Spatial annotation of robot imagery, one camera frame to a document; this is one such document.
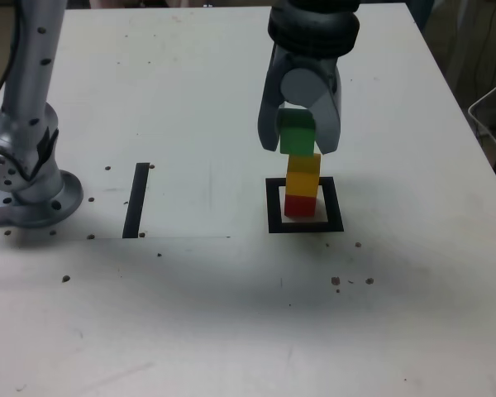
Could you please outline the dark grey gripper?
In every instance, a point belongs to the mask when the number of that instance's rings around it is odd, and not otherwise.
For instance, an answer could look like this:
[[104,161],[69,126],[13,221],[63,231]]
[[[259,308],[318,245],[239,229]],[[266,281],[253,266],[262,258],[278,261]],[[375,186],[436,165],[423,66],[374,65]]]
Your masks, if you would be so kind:
[[310,112],[315,141],[323,155],[337,150],[341,136],[341,79],[337,59],[289,55],[274,44],[257,122],[260,143],[267,151],[276,151],[279,143],[278,113],[284,100]]

